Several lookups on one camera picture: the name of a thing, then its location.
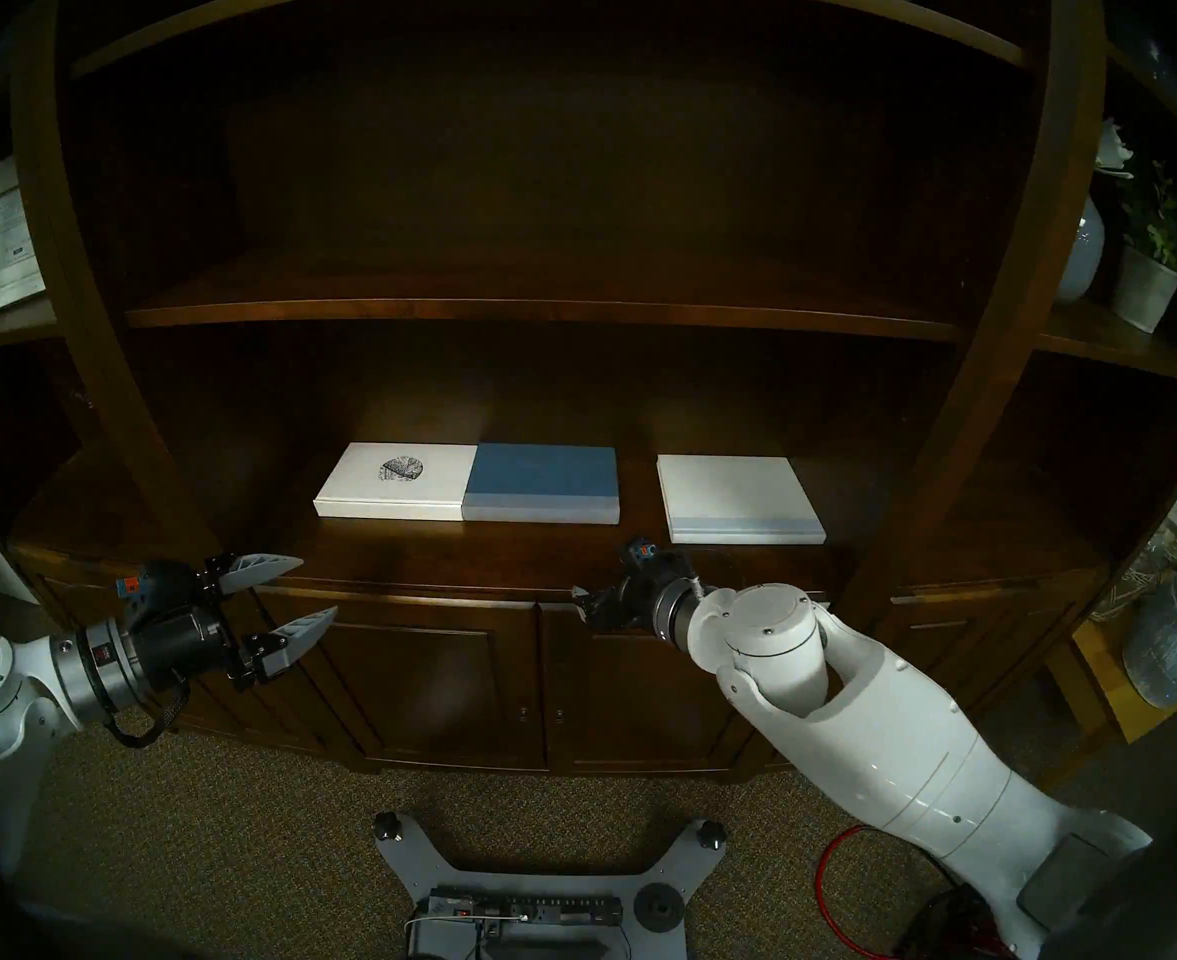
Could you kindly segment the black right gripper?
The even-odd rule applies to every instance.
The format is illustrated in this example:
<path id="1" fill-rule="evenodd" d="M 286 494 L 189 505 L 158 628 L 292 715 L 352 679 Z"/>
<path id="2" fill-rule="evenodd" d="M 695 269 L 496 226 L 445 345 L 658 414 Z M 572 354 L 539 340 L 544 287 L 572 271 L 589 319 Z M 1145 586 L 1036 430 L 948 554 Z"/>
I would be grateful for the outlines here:
<path id="1" fill-rule="evenodd" d="M 573 587 L 572 602 L 577 611 L 588 611 L 591 631 L 657 631 L 654 611 L 663 589 L 664 576 L 632 573 L 605 589 Z"/>

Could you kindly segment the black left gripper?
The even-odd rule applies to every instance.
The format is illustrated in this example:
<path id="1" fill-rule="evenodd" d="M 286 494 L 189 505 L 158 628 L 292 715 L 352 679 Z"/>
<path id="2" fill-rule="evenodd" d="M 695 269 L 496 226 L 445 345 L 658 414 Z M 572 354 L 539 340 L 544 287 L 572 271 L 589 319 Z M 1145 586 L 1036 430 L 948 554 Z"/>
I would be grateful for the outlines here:
<path id="1" fill-rule="evenodd" d="M 207 558 L 202 592 L 232 596 L 302 566 L 302 558 L 274 553 Z M 273 631 L 242 636 L 240 653 L 250 682 L 267 685 L 302 661 L 335 621 L 339 608 L 295 618 Z M 134 600 L 134 675 L 148 689 L 172 689 L 212 671 L 228 671 L 238 641 L 220 601 L 198 600 L 159 609 Z"/>

